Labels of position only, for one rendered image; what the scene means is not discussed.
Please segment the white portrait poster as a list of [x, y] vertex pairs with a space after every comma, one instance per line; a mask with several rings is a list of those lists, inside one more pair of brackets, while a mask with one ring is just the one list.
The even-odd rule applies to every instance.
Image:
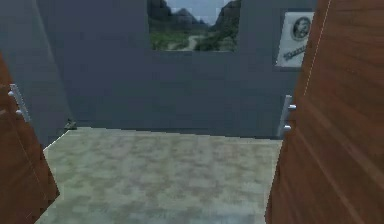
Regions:
[[313, 12], [286, 12], [281, 30], [278, 67], [300, 68], [313, 21]]

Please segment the brown wooden door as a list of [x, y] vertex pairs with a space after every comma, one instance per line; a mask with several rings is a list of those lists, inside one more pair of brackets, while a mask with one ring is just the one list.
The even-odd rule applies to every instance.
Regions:
[[60, 192], [31, 121], [16, 114], [10, 84], [0, 54], [0, 224], [34, 224]]
[[317, 0], [266, 224], [384, 224], [384, 0]]

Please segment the mountain landscape wall picture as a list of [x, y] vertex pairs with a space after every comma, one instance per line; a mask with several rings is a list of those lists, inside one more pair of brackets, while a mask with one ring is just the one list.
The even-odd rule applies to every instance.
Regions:
[[151, 49], [235, 52], [242, 0], [147, 0]]

